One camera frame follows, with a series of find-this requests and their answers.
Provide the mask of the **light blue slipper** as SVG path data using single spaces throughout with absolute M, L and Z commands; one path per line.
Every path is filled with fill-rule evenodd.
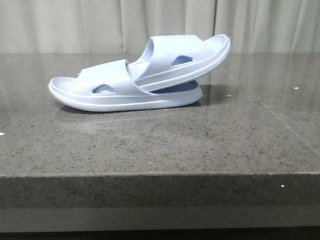
M 201 40 L 196 35 L 153 36 L 140 58 L 126 65 L 131 79 L 153 92 L 187 83 L 218 67 L 231 40 L 225 34 Z
M 123 59 L 88 67 L 77 78 L 53 78 L 48 88 L 61 103 L 91 112 L 173 108 L 193 104 L 203 96 L 195 80 L 159 93 L 143 90 L 130 78 L 126 66 Z

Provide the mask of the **cream curtain right panel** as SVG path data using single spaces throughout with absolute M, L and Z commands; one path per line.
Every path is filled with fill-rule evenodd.
M 319 53 L 318 0 L 219 0 L 214 33 L 232 53 Z

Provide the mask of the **cream curtain panel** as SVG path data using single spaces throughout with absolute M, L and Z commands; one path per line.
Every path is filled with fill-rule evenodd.
M 141 53 L 150 37 L 214 34 L 215 0 L 3 0 L 2 53 Z
M 219 0 L 214 33 L 232 53 L 319 53 L 318 0 Z

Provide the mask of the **cream curtain left panel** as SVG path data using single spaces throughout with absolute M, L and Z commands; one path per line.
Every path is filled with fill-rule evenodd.
M 3 0 L 2 53 L 141 53 L 150 37 L 214 34 L 215 0 Z

